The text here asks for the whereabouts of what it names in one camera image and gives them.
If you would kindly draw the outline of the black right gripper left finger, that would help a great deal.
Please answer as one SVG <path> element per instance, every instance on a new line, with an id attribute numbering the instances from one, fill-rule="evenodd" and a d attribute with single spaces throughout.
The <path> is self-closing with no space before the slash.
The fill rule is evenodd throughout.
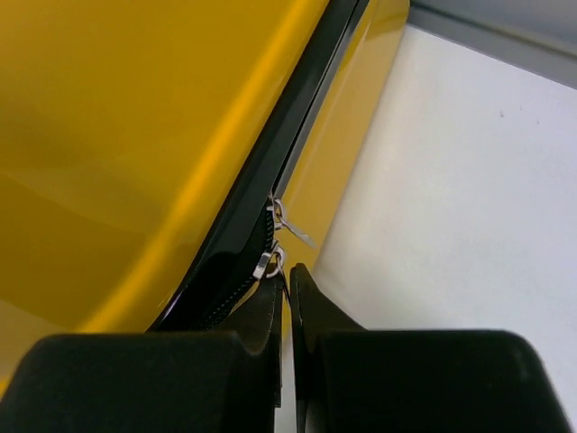
<path id="1" fill-rule="evenodd" d="M 1 400 L 4 432 L 271 432 L 283 281 L 201 332 L 48 336 Z"/>

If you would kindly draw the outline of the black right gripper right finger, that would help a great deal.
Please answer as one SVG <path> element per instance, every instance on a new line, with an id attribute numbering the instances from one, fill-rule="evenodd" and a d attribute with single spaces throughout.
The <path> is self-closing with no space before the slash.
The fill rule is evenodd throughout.
<path id="1" fill-rule="evenodd" d="M 292 268 L 300 432 L 567 432 L 537 351 L 502 330 L 369 330 Z"/>

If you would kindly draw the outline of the yellow suitcase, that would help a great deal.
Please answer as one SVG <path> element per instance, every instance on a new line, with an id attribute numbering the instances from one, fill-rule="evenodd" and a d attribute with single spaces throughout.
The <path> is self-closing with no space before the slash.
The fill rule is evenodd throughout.
<path id="1" fill-rule="evenodd" d="M 1 384 L 47 336 L 210 327 L 313 266 L 406 1 L 4 1 Z"/>

